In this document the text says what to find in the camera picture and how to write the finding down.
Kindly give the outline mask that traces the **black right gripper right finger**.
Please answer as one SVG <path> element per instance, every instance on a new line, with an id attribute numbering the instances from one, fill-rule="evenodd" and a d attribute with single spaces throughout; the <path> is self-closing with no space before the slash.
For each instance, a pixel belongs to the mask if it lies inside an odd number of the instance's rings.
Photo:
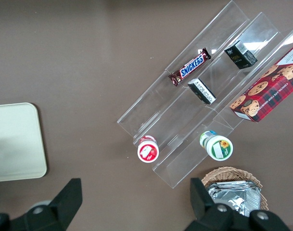
<path id="1" fill-rule="evenodd" d="M 253 210 L 243 216 L 228 205 L 214 203 L 199 178 L 192 178 L 190 200 L 196 219 L 186 231 L 289 231 L 289 227 L 276 214 Z"/>

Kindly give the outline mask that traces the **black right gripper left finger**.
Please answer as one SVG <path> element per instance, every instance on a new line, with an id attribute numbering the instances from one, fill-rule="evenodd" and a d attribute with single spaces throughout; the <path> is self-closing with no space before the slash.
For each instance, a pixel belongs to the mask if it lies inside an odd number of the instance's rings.
<path id="1" fill-rule="evenodd" d="M 48 205 L 35 206 L 12 220 L 0 213 L 0 231 L 65 231 L 82 201 L 81 179 L 71 179 Z"/>

